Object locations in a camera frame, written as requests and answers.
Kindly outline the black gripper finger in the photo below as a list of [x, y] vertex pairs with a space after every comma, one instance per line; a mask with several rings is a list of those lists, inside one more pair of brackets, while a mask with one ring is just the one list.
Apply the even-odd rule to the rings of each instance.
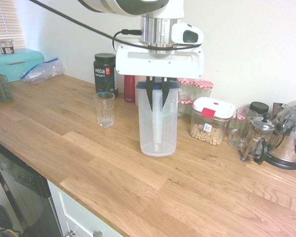
[[171, 87], [169, 78], [162, 78], [162, 106], [164, 107]]
[[146, 76], [146, 92], [148, 96], [148, 101], [150, 108], [152, 110], [152, 104], [153, 104], [153, 87], [154, 87], [155, 77], [152, 76]]

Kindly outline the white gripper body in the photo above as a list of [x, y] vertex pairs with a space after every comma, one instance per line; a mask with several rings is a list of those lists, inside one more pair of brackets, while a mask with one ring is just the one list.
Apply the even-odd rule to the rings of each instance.
[[204, 72], [204, 52], [198, 47], [160, 54], [120, 44], [115, 67], [121, 75], [198, 79]]

